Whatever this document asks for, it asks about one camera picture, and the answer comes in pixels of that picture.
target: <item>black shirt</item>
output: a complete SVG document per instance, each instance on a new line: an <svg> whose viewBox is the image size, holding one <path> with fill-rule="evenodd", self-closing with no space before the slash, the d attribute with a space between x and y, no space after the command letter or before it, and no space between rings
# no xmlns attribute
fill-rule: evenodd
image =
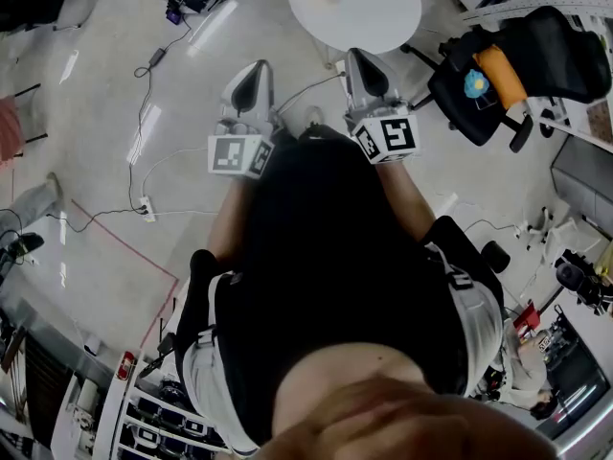
<svg viewBox="0 0 613 460"><path fill-rule="evenodd" d="M424 242L399 227L375 168L346 139L280 150L258 184L236 275L216 293L219 348L245 432L258 445L267 442L284 376L309 353L335 344L397 349L436 392L463 394L464 332L443 269L428 260ZM502 299L451 218L437 220L425 241ZM208 285L217 274L210 253L194 254L179 354L206 328Z"/></svg>

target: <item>power strip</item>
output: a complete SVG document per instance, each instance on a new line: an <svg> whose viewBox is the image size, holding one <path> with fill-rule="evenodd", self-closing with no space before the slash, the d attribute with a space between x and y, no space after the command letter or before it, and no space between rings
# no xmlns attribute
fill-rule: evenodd
<svg viewBox="0 0 613 460"><path fill-rule="evenodd" d="M153 213L155 212L151 207L151 200L149 199L149 196L146 195L145 197L139 197L139 201L141 202L142 206L145 206L145 213L142 215L143 220L147 223L153 223L155 221L155 215Z"/></svg>

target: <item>white round table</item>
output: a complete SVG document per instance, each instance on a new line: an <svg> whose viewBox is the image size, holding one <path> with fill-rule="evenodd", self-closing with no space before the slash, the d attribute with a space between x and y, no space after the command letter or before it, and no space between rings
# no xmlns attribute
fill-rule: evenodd
<svg viewBox="0 0 613 460"><path fill-rule="evenodd" d="M316 39L346 52L375 55L398 48L421 19L421 0L289 0L294 15Z"/></svg>

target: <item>blue toy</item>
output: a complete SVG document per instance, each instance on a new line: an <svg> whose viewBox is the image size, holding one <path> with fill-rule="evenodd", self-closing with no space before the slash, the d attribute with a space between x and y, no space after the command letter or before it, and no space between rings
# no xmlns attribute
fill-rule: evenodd
<svg viewBox="0 0 613 460"><path fill-rule="evenodd" d="M489 90L489 81L484 74L470 70L464 79L464 93L469 99L478 99Z"/></svg>

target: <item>concrete floor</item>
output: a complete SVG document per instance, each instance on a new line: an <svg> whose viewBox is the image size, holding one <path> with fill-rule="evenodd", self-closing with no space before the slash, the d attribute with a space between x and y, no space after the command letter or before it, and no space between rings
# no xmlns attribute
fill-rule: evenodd
<svg viewBox="0 0 613 460"><path fill-rule="evenodd" d="M410 42L436 58L441 41L464 31L457 19L459 9L453 0L421 1L421 27ZM221 91L249 62L270 61L278 104L329 76L287 0L236 2L225 25L201 49L185 39L154 70L150 104L160 115L134 166L135 199L143 176L156 161L176 150L206 145ZM14 196L53 171L64 192L62 209L76 227L89 220L86 214L128 207L126 157L148 85L147 79L135 79L133 71L147 64L157 48L184 33L164 18L164 12L162 0L98 0L80 30L53 33L43 28L0 42L0 92L42 82L35 105L50 135L27 146L13 169L0 172L1 206L8 207ZM203 20L194 16L189 22L197 30ZM66 64L74 55L72 73L66 76ZM425 91L431 72L416 58L395 51L384 59L402 76L407 98ZM331 126L344 130L346 102L340 82L306 94L287 113L295 133L311 104L324 109ZM554 202L549 166L564 139L561 133L545 140L535 131L526 147L513 154L510 131L501 128L484 147L474 147L460 133L448 130L434 103L418 113L418 121L423 150L407 159L406 166L435 209L457 195L450 214L461 226L477 219L498 226L519 223ZM207 174L203 151L177 155L160 165L148 180L147 192L157 211L215 212L227 186L227 179ZM205 246L213 219L177 215L145 223L135 214L108 215L99 218L103 227L93 224L81 234L69 230L65 245L59 223L43 219L33 227L46 241L34 253L35 264L14 268L2 291L33 302L42 298L109 348L137 350L169 295L186 281L190 257ZM512 230L494 232L481 223L469 236L478 247L495 238L517 256L503 282L519 299L538 266L538 256L524 257L525 244L512 237ZM65 278L60 276L62 264Z"/></svg>

